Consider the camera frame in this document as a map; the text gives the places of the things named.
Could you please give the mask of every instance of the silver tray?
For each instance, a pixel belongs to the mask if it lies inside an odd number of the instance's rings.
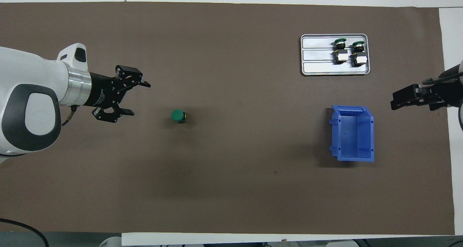
[[[346,50],[349,60],[343,64],[335,64],[333,52],[334,40],[346,38]],[[352,43],[365,42],[367,63],[359,67],[352,66]],[[368,38],[365,34],[304,34],[301,36],[301,70],[306,76],[322,75],[364,75],[370,71]]]

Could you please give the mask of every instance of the brown table surface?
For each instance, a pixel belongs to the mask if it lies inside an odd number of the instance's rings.
[[[5,161],[1,217],[43,231],[454,233],[446,109],[389,105],[392,92],[444,70],[437,8],[16,3],[0,11],[0,46],[55,59],[80,42],[90,71],[133,66],[153,85],[127,93],[121,106],[135,116],[98,122],[80,107],[53,146]],[[371,72],[303,77],[305,33],[367,34]],[[331,156],[331,105],[372,112],[374,163]],[[187,123],[170,119],[176,108]]]

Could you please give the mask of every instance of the blue storage bin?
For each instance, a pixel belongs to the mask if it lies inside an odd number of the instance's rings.
[[[366,107],[331,106],[331,154],[340,161],[375,161],[374,119]]]

